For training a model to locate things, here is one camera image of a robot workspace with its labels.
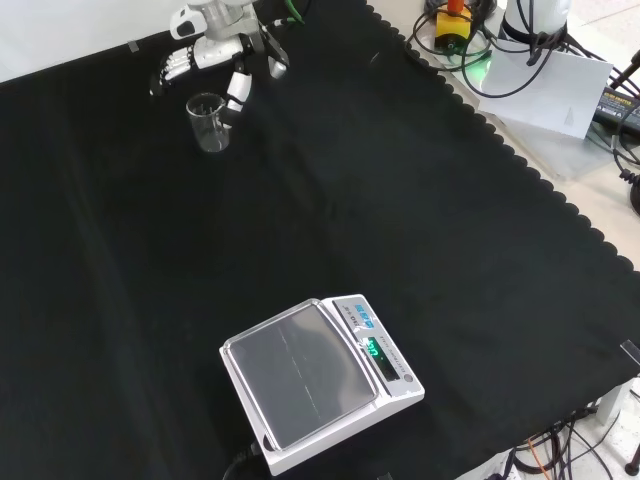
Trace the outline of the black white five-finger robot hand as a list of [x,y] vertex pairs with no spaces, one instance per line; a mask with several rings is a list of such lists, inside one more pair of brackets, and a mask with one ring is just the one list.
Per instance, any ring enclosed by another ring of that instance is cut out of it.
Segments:
[[249,98],[252,74],[247,70],[246,59],[254,54],[264,54],[268,60],[269,73],[274,79],[284,76],[289,68],[289,57],[266,26],[257,23],[252,35],[239,33],[225,40],[198,38],[193,45],[171,53],[161,64],[159,73],[150,80],[151,96],[162,96],[178,78],[192,71],[210,70],[231,64],[234,72],[222,105],[215,112],[222,126],[231,129]]

